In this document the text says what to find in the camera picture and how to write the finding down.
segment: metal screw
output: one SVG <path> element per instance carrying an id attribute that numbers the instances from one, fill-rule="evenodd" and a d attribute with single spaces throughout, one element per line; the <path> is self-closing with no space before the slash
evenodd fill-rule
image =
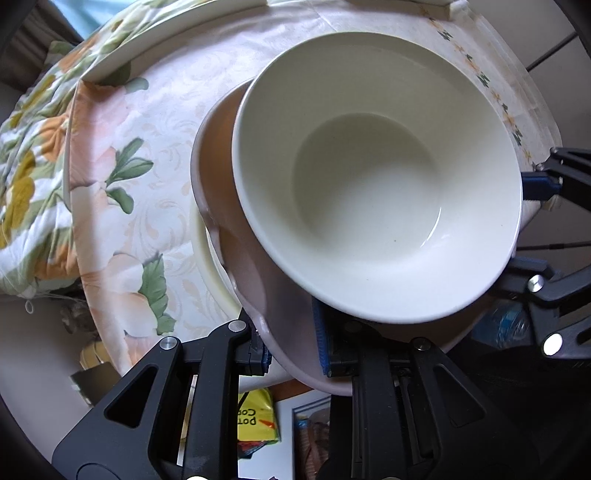
<path id="1" fill-rule="evenodd" d="M 548 356 L 552 356 L 562 348 L 562 335 L 559 333 L 553 333 L 546 340 L 544 340 L 544 346 L 542 350 Z"/>
<path id="2" fill-rule="evenodd" d="M 532 293 L 540 291 L 543 286 L 544 277 L 542 275 L 534 275 L 527 281 L 527 289 Z"/>
<path id="3" fill-rule="evenodd" d="M 425 350 L 429 350 L 431 348 L 431 342 L 423 337 L 415 338 L 413 340 L 413 347 L 424 352 Z"/>
<path id="4" fill-rule="evenodd" d="M 228 328 L 233 332 L 241 332 L 246 328 L 246 323 L 242 320 L 234 320 L 228 323 Z"/>
<path id="5" fill-rule="evenodd" d="M 358 333 L 363 328 L 363 325 L 361 325 L 359 322 L 347 322 L 345 323 L 344 328 L 346 332 Z"/>
<path id="6" fill-rule="evenodd" d="M 175 337 L 164 337 L 160 340 L 160 348 L 162 350 L 172 350 L 177 346 L 178 340 Z"/>

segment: floral tablecloth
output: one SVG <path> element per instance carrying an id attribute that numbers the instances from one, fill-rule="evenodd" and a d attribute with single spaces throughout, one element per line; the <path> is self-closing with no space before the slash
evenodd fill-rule
<path id="1" fill-rule="evenodd" d="M 201 120 L 285 49 L 346 30 L 393 34 L 454 63 L 497 109 L 522 170 L 560 144 L 523 66 L 462 0 L 447 8 L 394 0 L 273 2 L 171 32 L 110 72 L 102 86 L 81 83 L 71 119 L 79 271 L 121 372 L 162 334 L 190 340 L 228 319 L 205 287 L 188 234 L 190 151 Z M 538 208 L 525 205 L 524 222 Z"/>

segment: yellow snack bag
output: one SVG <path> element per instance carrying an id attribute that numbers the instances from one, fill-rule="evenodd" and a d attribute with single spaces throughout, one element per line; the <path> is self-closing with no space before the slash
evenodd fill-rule
<path id="1" fill-rule="evenodd" d="M 279 440 L 271 393 L 266 388 L 246 395 L 238 412 L 238 440 L 240 442 L 274 442 Z"/>

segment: black plastic clip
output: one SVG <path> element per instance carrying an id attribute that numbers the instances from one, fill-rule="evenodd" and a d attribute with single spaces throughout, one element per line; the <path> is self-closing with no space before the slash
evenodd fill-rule
<path id="1" fill-rule="evenodd" d="M 67 480 L 236 478 L 238 378 L 264 375 L 270 362 L 244 312 L 206 338 L 162 338 L 60 442 L 52 464 Z"/>

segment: orange flower pattern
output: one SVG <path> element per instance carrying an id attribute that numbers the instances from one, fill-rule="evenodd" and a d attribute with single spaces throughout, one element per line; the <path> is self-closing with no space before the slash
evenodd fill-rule
<path id="1" fill-rule="evenodd" d="M 431 16 L 428 9 L 424 6 L 420 6 L 421 14 L 427 18 L 427 21 L 433 28 L 437 30 L 439 35 L 446 40 L 453 44 L 454 49 L 460 55 L 464 57 L 464 61 L 469 66 L 469 68 L 474 72 L 476 78 L 480 83 L 490 92 L 493 105 L 496 105 L 499 108 L 499 113 L 502 116 L 503 123 L 505 124 L 507 130 L 511 133 L 513 140 L 515 141 L 517 147 L 519 147 L 523 157 L 525 158 L 527 164 L 531 167 L 532 170 L 535 169 L 535 165 L 532 160 L 531 153 L 526 149 L 524 145 L 523 133 L 519 129 L 519 126 L 515 122 L 515 118 L 509 113 L 509 107 L 505 102 L 503 102 L 500 94 L 493 88 L 491 88 L 491 80 L 486 76 L 486 74 L 480 69 L 480 66 L 475 61 L 474 57 L 470 55 L 466 49 L 460 45 L 453 37 L 451 33 L 449 33 L 443 25 L 438 22 L 435 18 Z"/>

